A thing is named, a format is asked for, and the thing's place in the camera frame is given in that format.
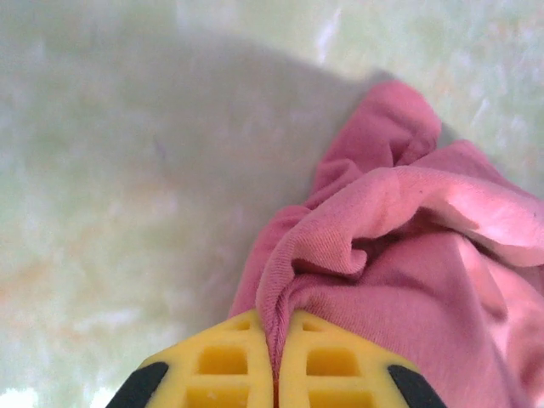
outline floor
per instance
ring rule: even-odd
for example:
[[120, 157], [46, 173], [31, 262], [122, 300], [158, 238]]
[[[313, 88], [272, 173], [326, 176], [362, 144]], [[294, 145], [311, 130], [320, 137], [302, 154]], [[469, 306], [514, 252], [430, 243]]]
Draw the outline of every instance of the floor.
[[0, 406], [100, 408], [221, 321], [368, 86], [544, 197], [539, 0], [3, 0]]

